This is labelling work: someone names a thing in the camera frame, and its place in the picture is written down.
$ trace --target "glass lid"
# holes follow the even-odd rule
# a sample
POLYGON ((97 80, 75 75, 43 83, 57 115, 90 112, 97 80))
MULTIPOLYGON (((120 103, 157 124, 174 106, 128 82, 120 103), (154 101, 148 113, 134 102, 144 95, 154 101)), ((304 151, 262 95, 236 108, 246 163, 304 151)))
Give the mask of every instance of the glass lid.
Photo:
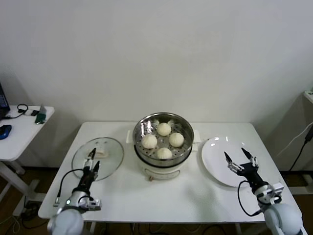
MULTIPOLYGON (((124 149, 120 142, 113 138, 103 137, 90 140, 82 145, 74 154, 72 169, 82 169, 89 153, 96 148, 93 166, 100 161, 100 168, 96 181, 103 180, 112 175, 121 165, 124 157, 124 149)), ((81 178, 83 173, 75 171, 74 174, 81 178)))

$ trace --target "table leg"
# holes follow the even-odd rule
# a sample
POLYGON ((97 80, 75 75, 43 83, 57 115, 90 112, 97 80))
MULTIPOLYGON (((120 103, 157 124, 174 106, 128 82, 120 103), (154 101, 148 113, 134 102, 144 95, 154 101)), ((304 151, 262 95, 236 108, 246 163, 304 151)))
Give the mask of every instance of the table leg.
POLYGON ((11 187, 10 183, 7 183, 2 192, 0 193, 0 202, 4 198, 5 194, 8 192, 9 188, 11 187))
POLYGON ((4 163, 0 162, 0 176, 2 176, 10 185, 14 186, 24 196, 21 198, 17 207, 15 208, 13 215, 19 216, 24 208, 24 197, 27 201, 42 202, 45 198, 45 193, 35 193, 35 188, 39 183, 39 180, 33 180, 30 185, 27 185, 20 177, 11 171, 4 163))
POLYGON ((34 190, 2 162, 0 162, 0 175, 26 196, 33 196, 35 193, 34 190))
POLYGON ((15 172, 17 174, 19 174, 19 175, 25 174, 25 170, 17 161, 8 162, 8 164, 15 169, 15 172))

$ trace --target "electrical outlet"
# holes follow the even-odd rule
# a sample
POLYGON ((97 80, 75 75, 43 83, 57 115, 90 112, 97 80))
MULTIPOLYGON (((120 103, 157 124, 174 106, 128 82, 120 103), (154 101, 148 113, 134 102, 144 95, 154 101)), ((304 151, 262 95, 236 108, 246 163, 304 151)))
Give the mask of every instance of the electrical outlet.
POLYGON ((305 91, 304 96, 313 103, 313 91, 305 91))

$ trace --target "laptop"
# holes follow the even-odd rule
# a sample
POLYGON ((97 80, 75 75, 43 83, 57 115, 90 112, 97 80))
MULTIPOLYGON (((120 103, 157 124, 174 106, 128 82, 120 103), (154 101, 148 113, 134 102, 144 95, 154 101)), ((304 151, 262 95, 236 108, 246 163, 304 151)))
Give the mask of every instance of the laptop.
POLYGON ((10 106, 5 98, 4 91, 0 84, 0 120, 10 111, 10 106))

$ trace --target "blue mouse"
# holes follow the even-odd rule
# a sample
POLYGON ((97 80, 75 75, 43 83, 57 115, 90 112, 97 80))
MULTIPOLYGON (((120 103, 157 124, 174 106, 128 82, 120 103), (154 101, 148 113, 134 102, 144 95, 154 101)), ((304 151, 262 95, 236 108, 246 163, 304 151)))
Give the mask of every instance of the blue mouse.
POLYGON ((11 125, 3 125, 0 127, 0 140, 7 138, 12 130, 11 125))

